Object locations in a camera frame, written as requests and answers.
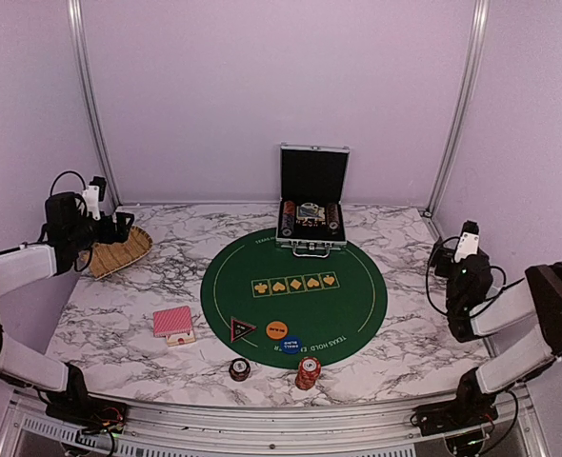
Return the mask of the triangular black red dealer button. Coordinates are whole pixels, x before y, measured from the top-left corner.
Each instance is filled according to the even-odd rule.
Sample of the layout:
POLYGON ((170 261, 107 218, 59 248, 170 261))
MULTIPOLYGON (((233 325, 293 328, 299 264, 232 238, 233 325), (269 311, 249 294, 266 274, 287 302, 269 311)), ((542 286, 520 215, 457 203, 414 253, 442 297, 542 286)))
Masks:
POLYGON ((257 330, 257 326, 231 317, 231 342, 245 338, 257 330))

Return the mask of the black red 100 chip stack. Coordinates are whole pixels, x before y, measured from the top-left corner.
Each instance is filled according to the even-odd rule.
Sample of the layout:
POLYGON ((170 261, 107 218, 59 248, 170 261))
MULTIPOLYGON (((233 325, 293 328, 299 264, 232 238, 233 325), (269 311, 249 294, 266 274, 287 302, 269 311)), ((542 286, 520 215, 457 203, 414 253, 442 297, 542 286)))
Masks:
POLYGON ((231 361, 229 374, 233 381, 246 381, 251 374, 251 365, 245 358, 235 358, 231 361))

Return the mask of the red yellow 5 chip stack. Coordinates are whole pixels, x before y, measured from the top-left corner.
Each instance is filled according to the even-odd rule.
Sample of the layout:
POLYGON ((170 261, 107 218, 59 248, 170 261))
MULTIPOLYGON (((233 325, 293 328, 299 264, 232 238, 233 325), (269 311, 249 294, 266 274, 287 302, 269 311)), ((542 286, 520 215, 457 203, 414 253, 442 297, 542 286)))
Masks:
POLYGON ((321 364, 315 357, 304 357, 299 364, 295 385, 301 390, 314 387, 321 373, 321 364))

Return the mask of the orange big blind button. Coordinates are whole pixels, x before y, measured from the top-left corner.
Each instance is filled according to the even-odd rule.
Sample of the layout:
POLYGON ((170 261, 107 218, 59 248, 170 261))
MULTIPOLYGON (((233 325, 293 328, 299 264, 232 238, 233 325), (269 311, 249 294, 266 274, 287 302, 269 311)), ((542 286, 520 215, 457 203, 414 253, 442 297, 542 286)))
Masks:
POLYGON ((284 339, 288 335, 288 333, 288 326, 281 321, 272 321, 266 326, 267 336, 275 341, 284 339))

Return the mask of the blue small blind button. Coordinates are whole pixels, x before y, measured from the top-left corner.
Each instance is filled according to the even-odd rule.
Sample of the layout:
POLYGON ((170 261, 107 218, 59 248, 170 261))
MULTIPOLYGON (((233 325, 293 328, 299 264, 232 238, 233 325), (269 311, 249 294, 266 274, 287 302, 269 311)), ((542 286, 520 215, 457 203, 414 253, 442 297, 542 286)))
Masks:
POLYGON ((289 355, 297 354, 301 351, 302 341, 297 336, 287 336, 279 343, 280 350, 289 355))

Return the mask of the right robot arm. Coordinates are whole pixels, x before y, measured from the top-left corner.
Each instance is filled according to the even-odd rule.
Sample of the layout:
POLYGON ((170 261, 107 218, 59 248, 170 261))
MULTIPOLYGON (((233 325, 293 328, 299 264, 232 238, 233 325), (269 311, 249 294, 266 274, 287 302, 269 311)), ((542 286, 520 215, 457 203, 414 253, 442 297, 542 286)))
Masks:
POLYGON ((497 397, 542 374, 562 358, 562 261, 526 268, 519 279, 493 284, 496 266, 479 247, 479 237, 463 232, 435 243, 428 274, 445 279, 446 318, 459 343, 506 337, 504 348, 469 369, 453 399, 417 407, 411 418, 424 436, 492 422, 497 397))

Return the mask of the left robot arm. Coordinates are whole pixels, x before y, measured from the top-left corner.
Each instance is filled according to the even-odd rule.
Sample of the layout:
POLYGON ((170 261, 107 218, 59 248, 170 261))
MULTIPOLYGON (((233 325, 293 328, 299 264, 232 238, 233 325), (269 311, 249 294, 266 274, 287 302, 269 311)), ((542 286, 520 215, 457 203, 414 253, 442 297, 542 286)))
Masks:
POLYGON ((34 389, 53 418, 111 434, 124 426, 126 404, 92 396, 78 366, 43 352, 68 297, 45 283, 82 270, 80 255, 92 256, 95 245, 129 238, 133 214, 109 215, 100 200, 88 190, 50 195, 39 238, 0 251, 0 379, 34 389))

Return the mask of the woven bamboo basket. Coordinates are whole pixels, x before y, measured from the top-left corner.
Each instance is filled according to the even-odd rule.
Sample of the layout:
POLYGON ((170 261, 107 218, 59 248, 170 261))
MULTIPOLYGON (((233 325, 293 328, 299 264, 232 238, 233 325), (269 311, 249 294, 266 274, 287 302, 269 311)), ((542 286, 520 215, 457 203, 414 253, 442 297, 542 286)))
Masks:
POLYGON ((142 228, 132 227, 124 243, 95 244, 89 264, 90 275, 102 279, 145 257, 152 249, 151 236, 142 228))

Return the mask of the red playing card deck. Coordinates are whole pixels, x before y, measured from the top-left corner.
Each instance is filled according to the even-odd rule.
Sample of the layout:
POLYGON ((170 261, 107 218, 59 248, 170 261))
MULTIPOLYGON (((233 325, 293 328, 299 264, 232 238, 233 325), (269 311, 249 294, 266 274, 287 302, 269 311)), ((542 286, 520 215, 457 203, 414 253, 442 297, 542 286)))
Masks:
POLYGON ((153 314, 153 335, 167 337, 193 330, 191 308, 188 306, 158 310, 153 314))

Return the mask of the playing card box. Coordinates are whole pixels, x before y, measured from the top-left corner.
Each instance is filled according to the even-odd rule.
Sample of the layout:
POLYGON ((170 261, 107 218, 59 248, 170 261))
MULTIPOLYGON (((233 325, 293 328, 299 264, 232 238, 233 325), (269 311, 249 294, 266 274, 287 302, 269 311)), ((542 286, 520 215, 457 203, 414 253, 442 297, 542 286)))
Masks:
POLYGON ((169 347, 184 346, 195 341, 196 337, 193 331, 179 332, 166 336, 166 343, 169 347))

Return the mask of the right chip row in case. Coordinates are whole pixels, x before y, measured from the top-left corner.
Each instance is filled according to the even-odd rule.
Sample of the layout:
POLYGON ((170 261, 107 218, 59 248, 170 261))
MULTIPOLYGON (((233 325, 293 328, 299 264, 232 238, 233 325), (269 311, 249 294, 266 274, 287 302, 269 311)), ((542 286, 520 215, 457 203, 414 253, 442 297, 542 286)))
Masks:
POLYGON ((326 215, 329 232, 332 235, 338 235, 342 228, 339 206, 336 203, 328 204, 326 206, 326 215))

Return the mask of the chip row in case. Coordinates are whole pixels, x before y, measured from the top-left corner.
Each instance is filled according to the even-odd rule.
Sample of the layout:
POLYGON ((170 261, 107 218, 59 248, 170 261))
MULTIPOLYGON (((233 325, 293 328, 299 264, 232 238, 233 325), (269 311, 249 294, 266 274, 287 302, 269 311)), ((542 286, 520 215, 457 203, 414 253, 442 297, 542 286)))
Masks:
POLYGON ((338 235, 342 228, 339 206, 336 203, 328 204, 326 206, 326 215, 329 232, 332 235, 338 235))
POLYGON ((280 233, 284 237, 290 237, 294 229, 295 203, 286 201, 283 206, 280 233))

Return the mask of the round green poker mat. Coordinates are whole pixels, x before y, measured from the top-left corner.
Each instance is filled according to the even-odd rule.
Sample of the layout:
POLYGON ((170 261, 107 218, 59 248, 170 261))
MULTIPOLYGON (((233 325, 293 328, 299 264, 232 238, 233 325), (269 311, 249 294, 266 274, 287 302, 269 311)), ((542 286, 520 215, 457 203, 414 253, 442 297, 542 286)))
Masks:
POLYGON ((366 346, 388 309, 385 280, 371 257, 352 243, 326 259, 297 258, 275 243, 272 228, 245 235, 211 261, 200 294, 204 316, 216 337, 251 362, 295 369, 313 356, 326 366, 366 346), (231 342, 231 317, 257 326, 231 342), (284 322, 287 336, 302 341, 289 355, 266 334, 272 321, 284 322))

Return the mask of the left chip row in case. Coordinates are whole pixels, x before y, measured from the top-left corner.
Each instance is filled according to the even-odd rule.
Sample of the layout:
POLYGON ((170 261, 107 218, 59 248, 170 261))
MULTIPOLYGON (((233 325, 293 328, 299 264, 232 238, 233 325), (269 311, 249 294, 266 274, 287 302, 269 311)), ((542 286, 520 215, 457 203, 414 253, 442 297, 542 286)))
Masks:
POLYGON ((295 203, 286 201, 283 206, 280 233, 284 237, 290 237, 294 229, 295 203))

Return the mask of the aluminium poker chip case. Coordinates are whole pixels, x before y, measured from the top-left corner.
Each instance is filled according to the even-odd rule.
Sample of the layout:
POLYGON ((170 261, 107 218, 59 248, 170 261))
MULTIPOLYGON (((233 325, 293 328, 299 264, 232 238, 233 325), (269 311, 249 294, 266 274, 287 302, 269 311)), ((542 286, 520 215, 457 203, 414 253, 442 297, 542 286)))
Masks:
POLYGON ((341 206, 351 149, 317 145, 282 143, 280 150, 280 202, 275 242, 288 248, 297 258, 326 259, 347 245, 344 215, 341 206), (290 237, 280 233, 283 206, 293 201, 295 209, 307 202, 325 209, 326 222, 305 227, 296 222, 290 237), (341 232, 332 235, 327 226, 326 206, 336 203, 340 209, 341 232))

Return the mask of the card deck in case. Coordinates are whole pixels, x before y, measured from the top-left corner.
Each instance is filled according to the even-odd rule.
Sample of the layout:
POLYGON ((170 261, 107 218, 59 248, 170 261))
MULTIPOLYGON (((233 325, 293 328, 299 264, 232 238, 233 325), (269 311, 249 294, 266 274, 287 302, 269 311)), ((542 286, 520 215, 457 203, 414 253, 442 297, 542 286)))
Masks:
POLYGON ((297 208, 296 222, 305 227, 313 227, 325 223, 325 209, 315 203, 304 203, 297 208))

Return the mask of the front aluminium rail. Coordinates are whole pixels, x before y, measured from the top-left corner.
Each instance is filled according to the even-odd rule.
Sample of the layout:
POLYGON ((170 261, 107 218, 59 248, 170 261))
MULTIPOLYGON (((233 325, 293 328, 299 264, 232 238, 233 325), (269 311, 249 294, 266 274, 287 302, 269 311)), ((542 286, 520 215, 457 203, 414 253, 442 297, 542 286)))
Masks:
POLYGON ((423 436, 414 410, 451 394, 331 407, 198 407, 129 400, 114 438, 83 436, 16 390, 0 430, 0 456, 451 456, 469 431, 423 436))

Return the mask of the left aluminium frame post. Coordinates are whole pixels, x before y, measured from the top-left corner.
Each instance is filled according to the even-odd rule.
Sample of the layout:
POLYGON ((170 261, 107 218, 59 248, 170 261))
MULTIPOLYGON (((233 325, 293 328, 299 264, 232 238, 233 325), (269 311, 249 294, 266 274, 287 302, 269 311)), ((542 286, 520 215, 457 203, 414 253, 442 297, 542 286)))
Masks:
POLYGON ((86 109, 90 134, 94 144, 95 155, 103 176, 108 181, 107 193, 110 197, 111 203, 115 208, 117 208, 121 205, 121 198, 113 175, 111 160, 96 103, 94 84, 90 71, 90 60, 83 20, 82 2, 79 0, 69 0, 67 2, 67 9, 77 73, 86 109))

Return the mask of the aluminium frame post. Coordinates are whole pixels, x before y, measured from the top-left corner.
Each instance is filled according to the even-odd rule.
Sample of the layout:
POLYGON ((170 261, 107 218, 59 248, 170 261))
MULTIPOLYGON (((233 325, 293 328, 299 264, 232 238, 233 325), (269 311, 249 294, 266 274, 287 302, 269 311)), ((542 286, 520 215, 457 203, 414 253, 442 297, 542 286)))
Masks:
POLYGON ((115 208, 117 208, 121 205, 121 198, 113 175, 111 160, 96 103, 94 84, 90 71, 90 60, 83 20, 82 2, 79 0, 69 0, 67 2, 67 9, 77 73, 86 109, 90 134, 94 144, 95 155, 103 176, 108 181, 107 193, 110 197, 111 203, 115 208))
POLYGON ((442 159, 425 209, 425 212, 429 214, 430 218, 433 218, 439 210, 446 186, 451 176, 453 162, 459 149, 464 122, 474 94, 482 60, 490 4, 491 2, 489 0, 477 0, 474 2, 472 25, 457 101, 442 159))

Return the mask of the right aluminium frame post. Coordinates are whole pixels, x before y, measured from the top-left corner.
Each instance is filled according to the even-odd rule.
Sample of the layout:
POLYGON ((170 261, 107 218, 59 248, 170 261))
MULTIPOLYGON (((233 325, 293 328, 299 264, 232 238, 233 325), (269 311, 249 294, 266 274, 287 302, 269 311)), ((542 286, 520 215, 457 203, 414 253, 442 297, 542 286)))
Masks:
POLYGON ((446 186, 451 176, 453 162, 459 149, 464 122, 474 94, 482 60, 490 4, 491 2, 489 0, 477 0, 474 2, 472 25, 457 101, 442 159, 425 209, 425 212, 429 214, 430 218, 433 218, 439 210, 446 186))

